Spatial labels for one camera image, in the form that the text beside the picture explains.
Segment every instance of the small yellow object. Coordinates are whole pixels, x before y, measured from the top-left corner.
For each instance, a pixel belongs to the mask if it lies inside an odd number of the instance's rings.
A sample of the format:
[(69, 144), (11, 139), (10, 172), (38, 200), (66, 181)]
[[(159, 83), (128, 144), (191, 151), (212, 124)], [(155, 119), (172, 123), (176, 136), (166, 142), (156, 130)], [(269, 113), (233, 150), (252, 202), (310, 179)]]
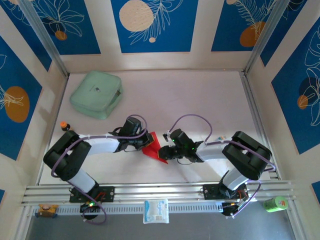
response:
[(52, 218), (57, 211), (59, 205), (39, 204), (38, 216)]

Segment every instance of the red object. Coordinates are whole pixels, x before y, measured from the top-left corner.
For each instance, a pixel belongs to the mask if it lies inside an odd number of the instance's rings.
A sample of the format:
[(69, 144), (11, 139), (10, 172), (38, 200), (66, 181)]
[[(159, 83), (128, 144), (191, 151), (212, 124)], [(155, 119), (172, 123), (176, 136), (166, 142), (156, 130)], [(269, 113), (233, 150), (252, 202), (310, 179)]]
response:
[(150, 132), (150, 134), (153, 137), (153, 142), (150, 143), (148, 146), (142, 148), (143, 154), (147, 155), (150, 158), (157, 159), (165, 164), (168, 164), (168, 162), (166, 160), (164, 160), (158, 156), (158, 151), (161, 148), (161, 146), (158, 141), (156, 133), (153, 131), (153, 132)]

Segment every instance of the white wall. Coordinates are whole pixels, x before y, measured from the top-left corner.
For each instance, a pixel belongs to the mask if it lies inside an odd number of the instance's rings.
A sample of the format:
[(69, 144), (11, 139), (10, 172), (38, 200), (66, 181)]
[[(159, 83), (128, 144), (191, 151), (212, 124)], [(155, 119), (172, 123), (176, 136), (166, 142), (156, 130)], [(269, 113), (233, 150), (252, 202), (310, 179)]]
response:
[(263, 125), (271, 141), (282, 177), (296, 182), (296, 195), (310, 239), (319, 239), (320, 206), (311, 183), (320, 180), (320, 145), (299, 155), (271, 82), (320, 17), (320, 1), (308, 0), (291, 29), (264, 68), (259, 59), (249, 74)]
[(70, 73), (90, 70), (243, 69), (251, 51), (211, 52), (225, 0), (199, 0), (191, 52), (121, 53), (110, 0), (84, 0), (101, 54), (63, 55)]
[(57, 114), (65, 78), (54, 64), (47, 72), (14, 24), (0, 7), (0, 36), (42, 86), (22, 148), (16, 161), (0, 154), (0, 189), (5, 196), (0, 208), (0, 238), (6, 240), (15, 230), (13, 222), (27, 185), (34, 185)]

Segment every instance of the mint green pouch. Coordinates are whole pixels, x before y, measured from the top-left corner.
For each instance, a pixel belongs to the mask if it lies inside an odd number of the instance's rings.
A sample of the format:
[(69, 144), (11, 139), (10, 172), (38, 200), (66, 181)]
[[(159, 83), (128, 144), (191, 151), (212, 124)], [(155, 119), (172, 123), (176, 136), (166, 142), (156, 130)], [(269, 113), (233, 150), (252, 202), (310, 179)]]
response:
[(106, 119), (122, 99), (123, 91), (119, 77), (91, 71), (72, 93), (70, 103), (82, 114)]

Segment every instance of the beige circle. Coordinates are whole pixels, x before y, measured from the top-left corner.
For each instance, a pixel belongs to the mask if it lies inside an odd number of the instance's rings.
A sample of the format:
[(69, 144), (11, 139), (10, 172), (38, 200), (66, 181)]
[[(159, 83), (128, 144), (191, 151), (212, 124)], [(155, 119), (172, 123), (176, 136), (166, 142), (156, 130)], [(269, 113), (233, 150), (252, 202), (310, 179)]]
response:
[(18, 0), (8, 0), (9, 2), (18, 5)]
[(151, 8), (141, 0), (127, 1), (119, 12), (120, 22), (131, 32), (146, 30), (154, 22)]
[(238, 2), (238, 0), (225, 0), (227, 4), (232, 5)]
[(150, 43), (153, 44), (155, 41), (156, 41), (156, 39), (155, 39), (154, 37), (150, 37), (150, 38), (149, 38), (149, 42), (150, 42)]

